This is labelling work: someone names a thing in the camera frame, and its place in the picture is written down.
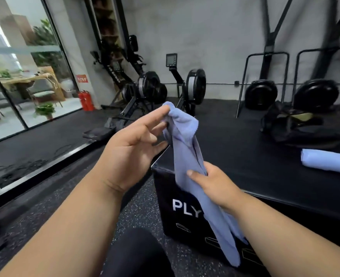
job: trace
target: red fire extinguisher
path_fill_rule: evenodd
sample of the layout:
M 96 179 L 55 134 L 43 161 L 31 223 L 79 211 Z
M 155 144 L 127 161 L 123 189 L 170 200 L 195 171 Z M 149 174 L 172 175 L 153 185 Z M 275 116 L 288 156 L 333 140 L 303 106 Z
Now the red fire extinguisher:
M 83 107 L 83 110 L 89 111 L 88 105 L 86 104 L 86 101 L 85 101 L 84 90 L 79 92 L 78 97 L 80 99 L 80 103 L 81 103 L 81 106 Z
M 94 111 L 94 105 L 93 105 L 93 102 L 92 102 L 92 97 L 90 96 L 90 93 L 87 92 L 87 91 L 84 91 L 83 93 L 83 96 L 85 98 L 85 103 L 86 103 L 86 106 L 88 108 L 88 111 Z

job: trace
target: towel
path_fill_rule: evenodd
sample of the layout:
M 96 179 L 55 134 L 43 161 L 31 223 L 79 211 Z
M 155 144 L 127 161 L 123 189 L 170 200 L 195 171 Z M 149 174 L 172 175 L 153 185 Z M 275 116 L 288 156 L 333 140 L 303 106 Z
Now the towel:
M 200 146 L 195 137 L 198 120 L 175 108 L 171 102 L 165 102 L 164 105 L 170 106 L 170 112 L 165 118 L 168 127 L 163 133 L 169 144 L 174 148 L 175 181 L 182 190 L 191 193 L 198 199 L 204 218 L 210 224 L 225 257 L 231 265 L 239 266 L 241 259 L 232 233 L 245 244 L 248 243 L 238 226 L 237 220 L 214 204 L 204 193 L 201 186 L 186 175 L 186 171 L 189 169 L 207 175 Z
M 302 149 L 301 162 L 304 166 L 340 172 L 340 154 L 319 149 Z

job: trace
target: glass wall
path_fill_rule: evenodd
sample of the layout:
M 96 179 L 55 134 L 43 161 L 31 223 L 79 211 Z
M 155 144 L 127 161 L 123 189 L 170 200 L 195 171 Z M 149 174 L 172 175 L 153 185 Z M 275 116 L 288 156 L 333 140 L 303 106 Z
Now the glass wall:
M 0 139 L 80 109 L 75 85 L 41 0 L 0 0 Z

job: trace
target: black pants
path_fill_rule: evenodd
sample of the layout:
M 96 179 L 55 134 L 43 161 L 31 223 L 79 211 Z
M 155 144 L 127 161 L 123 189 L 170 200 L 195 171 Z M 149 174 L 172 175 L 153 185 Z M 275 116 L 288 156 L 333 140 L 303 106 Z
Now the black pants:
M 127 230 L 113 244 L 103 267 L 103 277 L 175 277 L 165 251 L 143 228 Z

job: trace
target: red sign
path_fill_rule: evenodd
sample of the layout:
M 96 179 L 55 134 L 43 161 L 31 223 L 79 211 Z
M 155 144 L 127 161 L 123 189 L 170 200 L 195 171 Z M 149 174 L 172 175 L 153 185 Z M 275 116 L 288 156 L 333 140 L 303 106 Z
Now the red sign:
M 88 82 L 88 78 L 86 77 L 86 75 L 76 75 L 76 78 L 78 79 L 79 83 L 87 83 Z

